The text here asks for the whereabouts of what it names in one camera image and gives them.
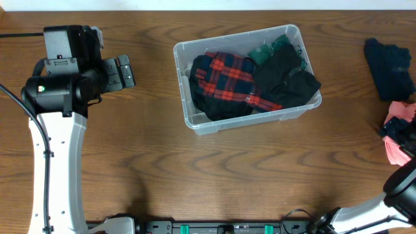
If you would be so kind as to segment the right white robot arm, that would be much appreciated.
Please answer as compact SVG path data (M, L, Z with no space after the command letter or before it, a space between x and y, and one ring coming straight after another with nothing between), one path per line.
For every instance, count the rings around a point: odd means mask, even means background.
M379 131L392 137L410 161L394 172L383 193L361 205L336 208L315 223L315 233L379 233L415 226L415 119L391 118Z

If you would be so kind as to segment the dark navy garment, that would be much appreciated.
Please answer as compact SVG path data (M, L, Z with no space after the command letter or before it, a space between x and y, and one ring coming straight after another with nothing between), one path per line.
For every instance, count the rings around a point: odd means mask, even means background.
M406 101L415 93L409 73L411 55L408 48L385 45L369 38L365 40L364 54L382 101Z

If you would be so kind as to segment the dark green-black garment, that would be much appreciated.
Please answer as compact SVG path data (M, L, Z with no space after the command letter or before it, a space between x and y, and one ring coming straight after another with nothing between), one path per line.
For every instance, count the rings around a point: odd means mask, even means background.
M285 44L253 73L256 105L261 111L276 111L307 104L321 87L302 67L302 57Z

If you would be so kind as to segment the green garment with tape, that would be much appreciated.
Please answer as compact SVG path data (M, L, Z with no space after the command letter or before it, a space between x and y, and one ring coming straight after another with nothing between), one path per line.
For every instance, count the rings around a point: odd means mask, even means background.
M292 45L289 38L283 34L273 42L251 50L247 55L255 64L255 72L267 68L286 73L293 69L307 68L307 62L301 54L302 49Z

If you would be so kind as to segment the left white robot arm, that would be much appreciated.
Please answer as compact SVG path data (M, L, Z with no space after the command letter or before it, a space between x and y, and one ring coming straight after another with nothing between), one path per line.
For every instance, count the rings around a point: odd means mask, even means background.
M43 31L46 58L21 91L30 110L34 186L30 233L134 233L131 217L89 227L82 201L81 154L88 108L105 93L135 86L129 58L101 57L97 27L66 25Z

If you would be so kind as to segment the pink white printed garment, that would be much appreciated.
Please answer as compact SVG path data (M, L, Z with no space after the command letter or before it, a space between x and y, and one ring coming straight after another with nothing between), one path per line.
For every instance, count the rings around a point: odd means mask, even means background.
M391 164L404 166L415 158L415 104L393 101L384 125L382 137Z

